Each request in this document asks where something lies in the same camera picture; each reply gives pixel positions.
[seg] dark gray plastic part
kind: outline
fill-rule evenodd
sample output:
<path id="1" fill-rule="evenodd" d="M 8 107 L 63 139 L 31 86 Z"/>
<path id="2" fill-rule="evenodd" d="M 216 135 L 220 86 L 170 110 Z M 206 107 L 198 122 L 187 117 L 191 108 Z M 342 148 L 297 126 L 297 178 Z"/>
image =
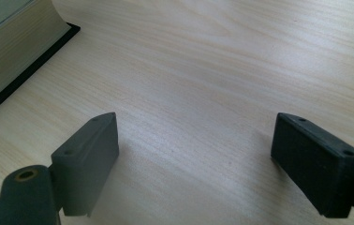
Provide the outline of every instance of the dark gray plastic part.
<path id="1" fill-rule="evenodd" d="M 271 155 L 321 215 L 348 216 L 354 194 L 354 147 L 308 120 L 279 113 Z"/>
<path id="2" fill-rule="evenodd" d="M 114 112 L 81 127 L 52 154 L 57 209 L 63 207 L 66 216 L 90 215 L 118 156 Z"/>
<path id="3" fill-rule="evenodd" d="M 47 167 L 25 167 L 4 180 L 0 195 L 0 225 L 4 224 L 59 224 Z"/>

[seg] wood grain surface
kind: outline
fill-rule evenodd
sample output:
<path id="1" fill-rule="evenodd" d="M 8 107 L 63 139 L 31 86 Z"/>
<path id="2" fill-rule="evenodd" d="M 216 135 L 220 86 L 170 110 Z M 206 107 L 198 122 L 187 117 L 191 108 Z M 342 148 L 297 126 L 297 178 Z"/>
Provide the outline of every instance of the wood grain surface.
<path id="1" fill-rule="evenodd" d="M 279 112 L 354 146 L 354 1 L 53 3 L 81 31 L 0 106 L 0 187 L 116 112 L 95 211 L 63 224 L 354 224 L 270 159 Z"/>

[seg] screw hole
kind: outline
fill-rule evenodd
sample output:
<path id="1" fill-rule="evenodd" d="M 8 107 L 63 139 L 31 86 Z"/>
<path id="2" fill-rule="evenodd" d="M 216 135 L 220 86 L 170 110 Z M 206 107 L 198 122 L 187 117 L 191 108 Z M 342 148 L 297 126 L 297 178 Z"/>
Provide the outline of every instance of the screw hole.
<path id="1" fill-rule="evenodd" d="M 343 153 L 346 154 L 349 157 L 353 157 L 354 156 L 353 152 L 348 151 L 348 150 L 344 150 Z"/>
<path id="2" fill-rule="evenodd" d="M 20 172 L 16 175 L 15 180 L 19 182 L 24 182 L 27 180 L 31 180 L 32 178 L 37 176 L 37 170 L 28 169 L 23 172 Z"/>

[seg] book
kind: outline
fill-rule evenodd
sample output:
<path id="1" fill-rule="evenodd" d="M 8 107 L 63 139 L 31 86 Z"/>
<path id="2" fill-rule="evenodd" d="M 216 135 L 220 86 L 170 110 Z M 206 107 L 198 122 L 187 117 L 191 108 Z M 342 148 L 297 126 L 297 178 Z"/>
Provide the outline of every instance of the book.
<path id="1" fill-rule="evenodd" d="M 0 103 L 79 29 L 51 0 L 0 0 Z"/>

